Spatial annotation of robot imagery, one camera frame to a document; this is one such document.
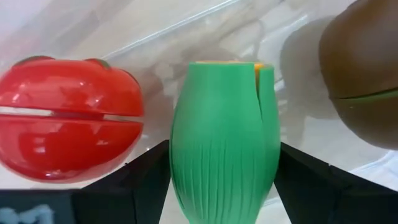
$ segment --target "green plastic vegetable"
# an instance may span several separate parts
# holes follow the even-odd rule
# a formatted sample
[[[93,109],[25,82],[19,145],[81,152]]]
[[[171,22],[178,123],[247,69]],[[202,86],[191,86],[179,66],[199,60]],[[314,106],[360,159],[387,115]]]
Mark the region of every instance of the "green plastic vegetable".
[[[254,63],[191,63],[170,138],[173,183],[190,223],[255,223],[279,152],[274,69],[260,68],[256,85]]]

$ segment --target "red plastic tomato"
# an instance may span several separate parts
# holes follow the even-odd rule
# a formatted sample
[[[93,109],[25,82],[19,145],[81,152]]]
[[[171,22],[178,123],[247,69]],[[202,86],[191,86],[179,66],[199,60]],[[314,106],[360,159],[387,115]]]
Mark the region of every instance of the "red plastic tomato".
[[[141,90],[127,72],[98,59],[32,57],[0,80],[0,106],[42,109],[51,116],[0,114],[0,161],[30,179],[77,182],[118,166],[139,139]]]

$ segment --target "brown plastic toy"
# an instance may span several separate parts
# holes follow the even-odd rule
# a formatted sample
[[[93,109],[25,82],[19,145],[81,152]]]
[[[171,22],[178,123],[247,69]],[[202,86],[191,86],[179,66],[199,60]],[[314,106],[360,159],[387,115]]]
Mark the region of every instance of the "brown plastic toy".
[[[398,1],[359,0],[320,41],[330,99],[360,138],[398,150]]]

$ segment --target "toy fruit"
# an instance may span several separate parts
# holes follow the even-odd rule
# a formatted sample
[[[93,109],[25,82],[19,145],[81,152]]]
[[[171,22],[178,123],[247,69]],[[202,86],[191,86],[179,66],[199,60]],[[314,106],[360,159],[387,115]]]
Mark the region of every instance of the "toy fruit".
[[[0,160],[24,177],[76,182],[103,175],[131,152],[143,124],[138,83],[98,59],[32,57],[0,80],[0,106],[42,109],[51,116],[0,114]]]
[[[274,70],[191,63],[175,109],[170,165],[192,224],[254,224],[277,170]]]
[[[320,63],[344,123],[375,146],[398,150],[398,1],[359,0],[326,28]]]

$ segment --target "white surface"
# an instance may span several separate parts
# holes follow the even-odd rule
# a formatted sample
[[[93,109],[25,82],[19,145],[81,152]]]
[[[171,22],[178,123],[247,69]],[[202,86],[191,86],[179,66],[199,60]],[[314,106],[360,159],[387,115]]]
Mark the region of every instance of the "white surface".
[[[30,55],[105,58],[132,73],[146,102],[145,130],[129,160],[169,138],[187,63],[250,60],[276,68],[282,139],[344,170],[387,151],[357,138],[338,118],[320,74],[320,34],[352,0],[13,0],[0,2],[0,72]],[[391,172],[378,180],[389,185]],[[0,167],[2,189],[82,187],[41,184]],[[275,190],[270,198],[276,197]],[[288,223],[277,204],[258,223]],[[161,223],[187,223],[172,187]]]

